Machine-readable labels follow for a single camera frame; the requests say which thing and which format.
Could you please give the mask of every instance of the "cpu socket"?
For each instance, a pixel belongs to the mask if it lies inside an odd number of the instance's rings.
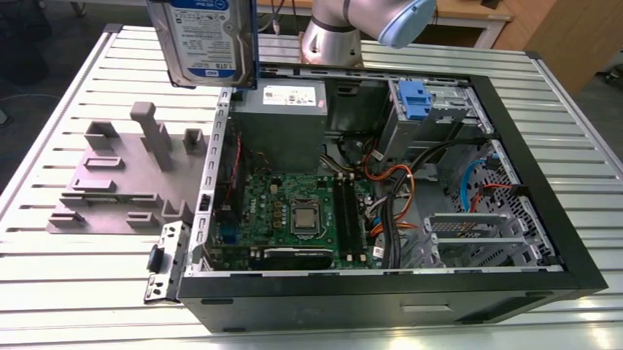
[[[294,199],[290,202],[290,231],[300,239],[320,233],[320,203],[316,199]]]

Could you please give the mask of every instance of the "workbench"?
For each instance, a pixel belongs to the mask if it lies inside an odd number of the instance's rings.
[[[610,289],[502,324],[402,330],[210,335],[183,306],[144,306],[158,236],[50,234],[48,217],[80,162],[91,121],[139,132],[131,105],[152,101],[168,133],[200,128],[210,135],[220,89],[171,86],[152,28],[107,28],[0,197],[0,343],[98,349],[623,348],[623,167],[543,62],[513,51],[362,46],[368,67],[491,77]],[[262,35],[260,44],[264,62],[299,60],[298,38]]]

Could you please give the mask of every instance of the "hard drive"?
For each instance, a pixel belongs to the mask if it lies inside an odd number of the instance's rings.
[[[254,88],[255,0],[147,0],[174,86]]]

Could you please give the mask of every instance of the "motherboard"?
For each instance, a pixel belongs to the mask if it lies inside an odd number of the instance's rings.
[[[222,223],[211,250],[222,270],[368,268],[367,180],[352,176],[247,177],[240,223]]]

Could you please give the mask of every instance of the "sticker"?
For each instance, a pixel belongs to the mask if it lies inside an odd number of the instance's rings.
[[[264,87],[264,104],[280,106],[315,106],[315,88],[312,86]]]
[[[224,78],[236,73],[227,0],[176,0],[171,3],[172,32],[182,67],[199,77]]]
[[[375,149],[372,150],[372,156],[376,158],[378,161],[383,160],[383,153],[380,153]]]
[[[372,256],[378,257],[379,259],[383,259],[383,254],[384,254],[384,249],[380,248],[379,246],[375,246],[372,249]]]

